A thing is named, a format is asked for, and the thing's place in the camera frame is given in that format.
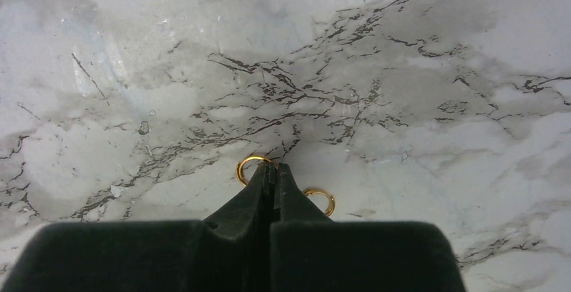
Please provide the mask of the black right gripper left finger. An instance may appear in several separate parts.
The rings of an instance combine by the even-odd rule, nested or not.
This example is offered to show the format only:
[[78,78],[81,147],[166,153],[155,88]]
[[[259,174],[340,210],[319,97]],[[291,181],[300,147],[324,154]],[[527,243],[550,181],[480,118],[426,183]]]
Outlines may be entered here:
[[275,170],[204,220],[62,222],[28,242],[4,291],[204,291],[248,287],[263,261]]

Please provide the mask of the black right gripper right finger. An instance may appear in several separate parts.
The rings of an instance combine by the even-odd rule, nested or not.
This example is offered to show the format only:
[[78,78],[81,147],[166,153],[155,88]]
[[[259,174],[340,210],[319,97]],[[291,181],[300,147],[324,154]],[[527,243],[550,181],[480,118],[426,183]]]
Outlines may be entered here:
[[276,173],[279,220],[270,228],[273,291],[464,291],[445,235],[417,221],[335,222]]

